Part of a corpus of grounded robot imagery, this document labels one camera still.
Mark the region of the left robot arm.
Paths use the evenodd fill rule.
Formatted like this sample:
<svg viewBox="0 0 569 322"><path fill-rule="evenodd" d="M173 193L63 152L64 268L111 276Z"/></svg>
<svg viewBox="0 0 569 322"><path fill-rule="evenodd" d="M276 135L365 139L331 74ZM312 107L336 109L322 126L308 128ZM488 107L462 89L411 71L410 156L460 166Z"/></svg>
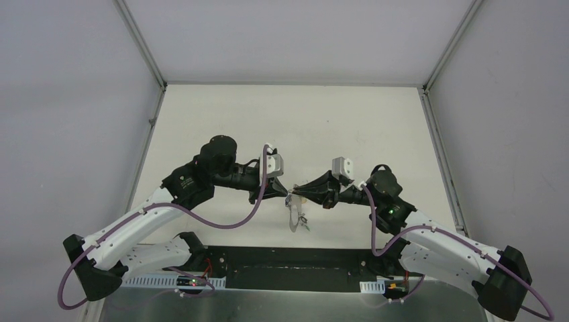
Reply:
<svg viewBox="0 0 569 322"><path fill-rule="evenodd" d="M70 266L58 287L58 298L62 298L71 274L78 278L85 300L95 302L142 274L181 266L192 272L199 270L205 254L192 232L151 246L141 246L141 242L179 217L194 217L195 207L212 199L217 187L246 191L253 212L264 199L287 196L279 181L284 160L275 147L265 144L260 156L247 164L237 163L237 149L236 141L229 136L212 137L137 207L88 236L68 236L62 245Z"/></svg>

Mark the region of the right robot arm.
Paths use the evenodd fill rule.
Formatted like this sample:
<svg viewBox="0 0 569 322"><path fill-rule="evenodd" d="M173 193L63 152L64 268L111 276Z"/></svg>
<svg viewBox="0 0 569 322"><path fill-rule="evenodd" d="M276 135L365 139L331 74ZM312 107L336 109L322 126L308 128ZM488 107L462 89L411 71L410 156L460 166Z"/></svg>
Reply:
<svg viewBox="0 0 569 322"><path fill-rule="evenodd" d="M347 171L329 170L292 193L325 209L338 203L370 207L372 231L392 235L383 249L372 246L386 273L430 276L473 296L502 320L517 318L532 283L521 251L488 246L441 226L400 198L403 188L386 164L375 166L360 184L350 179Z"/></svg>

